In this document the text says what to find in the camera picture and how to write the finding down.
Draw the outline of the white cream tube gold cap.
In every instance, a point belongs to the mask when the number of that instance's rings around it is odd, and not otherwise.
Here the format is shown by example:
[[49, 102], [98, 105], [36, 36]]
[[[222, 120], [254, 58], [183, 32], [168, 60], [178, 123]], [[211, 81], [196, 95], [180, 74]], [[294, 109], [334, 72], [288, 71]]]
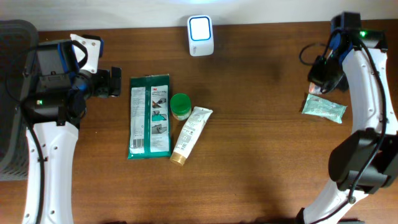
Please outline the white cream tube gold cap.
[[184, 165], [212, 113], [213, 110], [199, 106], [194, 107], [177, 139], [170, 157], [171, 162], [180, 166]]

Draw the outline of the small orange carton box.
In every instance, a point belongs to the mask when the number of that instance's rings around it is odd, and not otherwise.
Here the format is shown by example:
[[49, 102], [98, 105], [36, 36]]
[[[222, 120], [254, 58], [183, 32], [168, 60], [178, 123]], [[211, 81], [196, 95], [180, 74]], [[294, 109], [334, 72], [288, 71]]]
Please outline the small orange carton box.
[[321, 86], [318, 86], [313, 82], [310, 82], [308, 92], [312, 95], [322, 95], [324, 94], [324, 89]]

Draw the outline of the pale green wipes packet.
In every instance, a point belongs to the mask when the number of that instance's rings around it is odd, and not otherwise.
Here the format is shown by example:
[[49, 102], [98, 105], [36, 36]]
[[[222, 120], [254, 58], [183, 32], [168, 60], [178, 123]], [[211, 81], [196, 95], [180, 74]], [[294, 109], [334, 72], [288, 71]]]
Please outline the pale green wipes packet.
[[308, 94], [302, 114], [319, 116], [341, 124], [345, 111], [346, 106]]

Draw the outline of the green lid jar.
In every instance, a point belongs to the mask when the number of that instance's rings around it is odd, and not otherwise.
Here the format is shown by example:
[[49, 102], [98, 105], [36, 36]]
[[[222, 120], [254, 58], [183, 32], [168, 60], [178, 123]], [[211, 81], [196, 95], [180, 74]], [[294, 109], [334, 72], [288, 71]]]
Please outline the green lid jar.
[[192, 112], [190, 97], [184, 93], [175, 94], [170, 100], [170, 109], [175, 119], [186, 120]]

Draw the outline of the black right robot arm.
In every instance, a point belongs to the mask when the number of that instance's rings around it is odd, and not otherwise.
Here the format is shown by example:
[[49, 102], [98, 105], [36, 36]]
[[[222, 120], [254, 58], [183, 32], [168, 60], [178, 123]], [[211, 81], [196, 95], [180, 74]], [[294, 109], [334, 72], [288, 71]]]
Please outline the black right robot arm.
[[296, 223], [338, 223], [360, 200], [397, 178], [397, 117], [387, 82], [387, 40], [381, 30], [363, 29], [358, 12], [331, 20], [324, 52], [308, 73], [321, 94], [348, 90], [353, 126], [328, 161], [329, 180]]

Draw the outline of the green white tape package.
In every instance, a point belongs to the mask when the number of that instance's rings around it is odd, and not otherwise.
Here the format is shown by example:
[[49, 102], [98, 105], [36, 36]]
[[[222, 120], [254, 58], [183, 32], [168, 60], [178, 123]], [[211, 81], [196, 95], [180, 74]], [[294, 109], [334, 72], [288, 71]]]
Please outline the green white tape package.
[[130, 79], [128, 159], [170, 157], [168, 74]]

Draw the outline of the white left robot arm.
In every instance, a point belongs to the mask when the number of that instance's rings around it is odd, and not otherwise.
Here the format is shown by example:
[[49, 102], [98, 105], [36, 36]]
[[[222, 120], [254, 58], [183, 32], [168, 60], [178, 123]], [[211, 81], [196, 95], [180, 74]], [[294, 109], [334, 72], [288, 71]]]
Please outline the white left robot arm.
[[88, 34], [25, 50], [39, 69], [19, 102], [29, 154], [23, 223], [73, 223], [73, 155], [86, 102], [121, 94], [121, 69], [98, 67], [103, 50], [104, 40]]

